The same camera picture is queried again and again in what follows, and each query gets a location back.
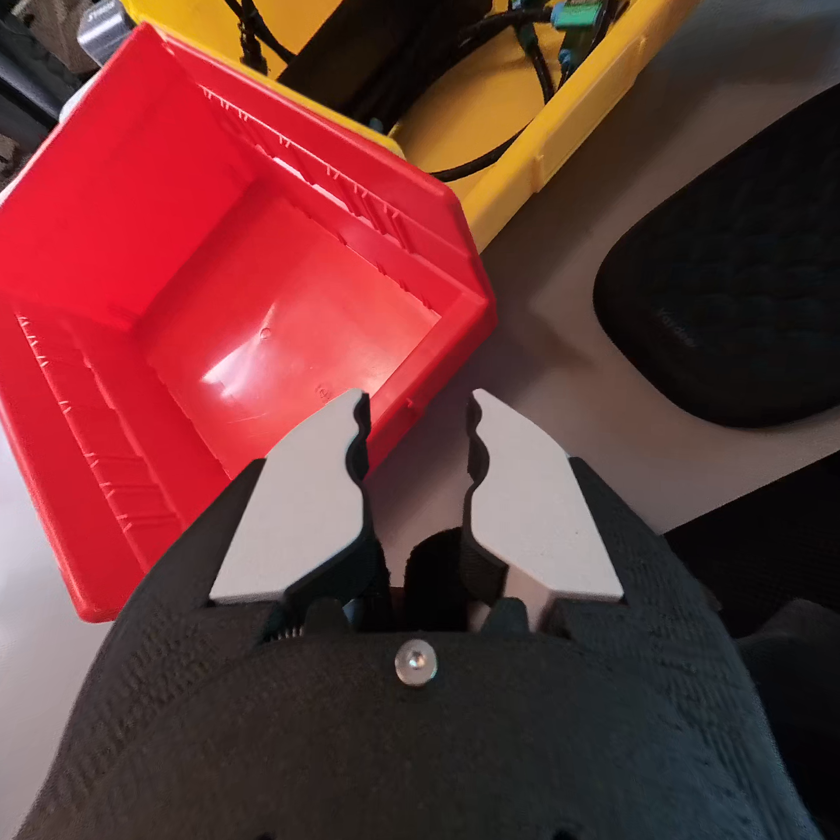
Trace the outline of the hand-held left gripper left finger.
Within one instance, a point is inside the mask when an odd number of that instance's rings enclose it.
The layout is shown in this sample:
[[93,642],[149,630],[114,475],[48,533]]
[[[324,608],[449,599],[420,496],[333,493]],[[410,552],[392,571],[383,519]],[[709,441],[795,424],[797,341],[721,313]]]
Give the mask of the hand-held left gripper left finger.
[[294,427],[264,458],[209,597],[347,604],[372,583],[377,549],[363,488],[370,398],[351,388]]

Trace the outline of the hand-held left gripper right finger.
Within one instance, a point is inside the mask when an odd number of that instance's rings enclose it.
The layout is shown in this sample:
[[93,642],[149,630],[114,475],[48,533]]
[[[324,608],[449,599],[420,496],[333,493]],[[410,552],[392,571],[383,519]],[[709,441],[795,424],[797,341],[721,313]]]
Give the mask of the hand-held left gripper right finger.
[[520,603],[540,631],[558,601],[619,603],[624,589],[571,459],[487,390],[467,407],[461,582],[486,612]]

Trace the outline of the red plastic bin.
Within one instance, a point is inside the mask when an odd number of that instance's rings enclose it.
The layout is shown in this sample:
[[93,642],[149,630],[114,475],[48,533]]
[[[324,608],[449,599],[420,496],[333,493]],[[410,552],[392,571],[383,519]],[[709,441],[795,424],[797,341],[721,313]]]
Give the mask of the red plastic bin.
[[446,185],[147,24],[1,235],[2,424],[89,623],[349,389],[377,467],[497,324]]

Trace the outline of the yellow plastic bin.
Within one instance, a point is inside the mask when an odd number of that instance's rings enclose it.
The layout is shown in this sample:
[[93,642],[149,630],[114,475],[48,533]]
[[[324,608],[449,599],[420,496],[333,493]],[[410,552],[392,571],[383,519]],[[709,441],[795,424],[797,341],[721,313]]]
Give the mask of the yellow plastic bin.
[[245,68],[236,16],[225,2],[122,5],[134,22],[223,61],[425,172],[465,163],[524,129],[498,163],[450,185],[482,251],[592,135],[698,2],[614,2],[616,21],[541,110],[538,82],[515,36],[499,35],[435,83],[388,136]]

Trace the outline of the person's dark printed sweatshirt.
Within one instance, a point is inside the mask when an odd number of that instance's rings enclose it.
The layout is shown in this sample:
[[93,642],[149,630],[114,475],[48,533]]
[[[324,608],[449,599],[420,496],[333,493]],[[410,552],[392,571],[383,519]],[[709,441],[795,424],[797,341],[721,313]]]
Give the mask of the person's dark printed sweatshirt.
[[711,593],[784,765],[839,837],[839,454],[667,531]]

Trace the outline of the black quilted pad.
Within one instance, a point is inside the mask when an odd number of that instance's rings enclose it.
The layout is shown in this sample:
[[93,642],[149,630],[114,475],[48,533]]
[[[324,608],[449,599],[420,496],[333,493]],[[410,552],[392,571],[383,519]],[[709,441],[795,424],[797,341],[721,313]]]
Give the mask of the black quilted pad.
[[640,219],[595,277],[602,329],[663,396],[725,427],[839,404],[839,86]]

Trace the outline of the grey metal object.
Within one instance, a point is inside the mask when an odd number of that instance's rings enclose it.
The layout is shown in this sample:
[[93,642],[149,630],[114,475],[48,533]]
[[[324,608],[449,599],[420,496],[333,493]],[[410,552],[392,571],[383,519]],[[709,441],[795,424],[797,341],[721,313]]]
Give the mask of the grey metal object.
[[77,42],[82,51],[102,68],[131,36],[136,24],[120,1],[98,1],[82,13]]

